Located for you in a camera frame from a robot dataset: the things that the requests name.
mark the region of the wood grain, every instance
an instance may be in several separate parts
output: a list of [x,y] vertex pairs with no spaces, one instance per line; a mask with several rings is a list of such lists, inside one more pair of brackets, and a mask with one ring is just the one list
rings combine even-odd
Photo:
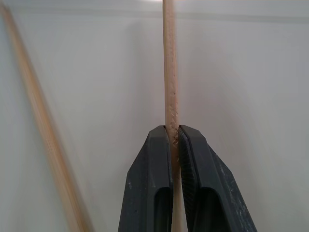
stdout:
[[165,126],[170,142],[174,180],[172,232],[182,231],[182,189],[178,163],[178,97],[173,0],[163,0]]
[[36,81],[35,72],[22,43],[21,37],[8,8],[0,4],[7,32],[11,38],[17,63],[31,103],[37,127],[47,150],[47,157],[54,180],[64,207],[68,224],[72,232],[88,232],[88,226],[77,200],[74,184],[61,154],[41,92]]

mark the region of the white background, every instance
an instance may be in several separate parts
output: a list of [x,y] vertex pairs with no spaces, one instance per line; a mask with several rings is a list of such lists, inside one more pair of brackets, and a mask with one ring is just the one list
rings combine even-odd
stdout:
[[[162,3],[7,1],[97,232],[164,124]],[[233,172],[260,232],[309,230],[309,2],[176,3],[180,123]],[[0,232],[66,232],[0,22]]]

